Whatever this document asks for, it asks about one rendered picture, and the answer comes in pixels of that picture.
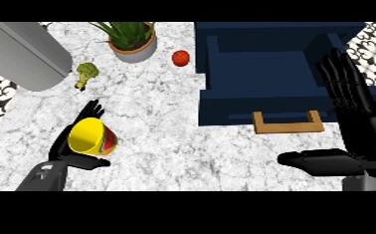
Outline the dark blue open drawer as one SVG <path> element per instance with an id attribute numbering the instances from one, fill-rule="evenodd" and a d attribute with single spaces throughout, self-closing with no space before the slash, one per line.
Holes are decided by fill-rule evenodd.
<path id="1" fill-rule="evenodd" d="M 197 70 L 216 92 L 320 87 L 316 62 L 343 49 L 363 22 L 198 22 Z"/>

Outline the green broccoli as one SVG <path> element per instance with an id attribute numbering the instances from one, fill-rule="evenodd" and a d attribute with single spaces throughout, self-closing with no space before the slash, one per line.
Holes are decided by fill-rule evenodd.
<path id="1" fill-rule="evenodd" d="M 83 63 L 77 68 L 77 72 L 80 74 L 80 79 L 76 88 L 83 91 L 86 89 L 88 81 L 101 74 L 101 71 L 93 63 Z"/>

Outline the red tomato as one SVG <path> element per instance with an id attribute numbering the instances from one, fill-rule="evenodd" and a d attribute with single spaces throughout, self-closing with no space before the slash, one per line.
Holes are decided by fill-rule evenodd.
<path id="1" fill-rule="evenodd" d="M 189 64 L 189 52 L 179 50 L 173 54 L 173 62 L 177 67 L 183 67 Z"/>

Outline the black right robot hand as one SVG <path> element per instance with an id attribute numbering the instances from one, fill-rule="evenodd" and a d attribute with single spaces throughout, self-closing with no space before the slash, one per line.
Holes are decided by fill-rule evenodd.
<path id="1" fill-rule="evenodd" d="M 329 97 L 346 149 L 291 151 L 278 163 L 295 167 L 312 176 L 359 176 L 376 178 L 376 101 L 356 64 L 337 48 L 316 64 Z"/>

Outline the dark blue drawer front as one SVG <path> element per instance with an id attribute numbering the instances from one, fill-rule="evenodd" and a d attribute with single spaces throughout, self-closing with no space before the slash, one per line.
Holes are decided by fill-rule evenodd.
<path id="1" fill-rule="evenodd" d="M 270 90 L 203 90 L 198 103 L 198 125 L 253 124 L 253 113 L 261 112 L 266 123 L 304 122 L 306 113 L 319 111 L 323 122 L 337 122 L 335 105 L 325 87 Z"/>

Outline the green plant in grey pot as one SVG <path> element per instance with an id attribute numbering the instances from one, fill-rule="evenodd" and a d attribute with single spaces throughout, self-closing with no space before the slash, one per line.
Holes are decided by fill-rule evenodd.
<path id="1" fill-rule="evenodd" d="M 155 22 L 93 22 L 110 39 L 107 43 L 118 59 L 130 64 L 144 62 L 158 48 Z"/>

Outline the yellow cup with coloured stripes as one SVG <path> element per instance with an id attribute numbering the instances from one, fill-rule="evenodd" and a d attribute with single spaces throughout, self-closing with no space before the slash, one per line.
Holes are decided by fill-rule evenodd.
<path id="1" fill-rule="evenodd" d="M 108 155 L 118 145 L 118 137 L 98 118 L 88 117 L 73 127 L 68 144 L 79 153 Z"/>

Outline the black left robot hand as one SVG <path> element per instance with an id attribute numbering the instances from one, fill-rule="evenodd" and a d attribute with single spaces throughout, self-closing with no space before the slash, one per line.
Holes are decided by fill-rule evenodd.
<path id="1" fill-rule="evenodd" d="M 49 160 L 62 160 L 70 166 L 93 170 L 99 167 L 108 167 L 111 162 L 105 159 L 96 158 L 92 155 L 76 152 L 68 144 L 68 137 L 74 125 L 88 117 L 101 118 L 105 113 L 104 107 L 98 100 L 89 101 L 85 106 L 76 121 L 62 130 L 49 151 Z"/>

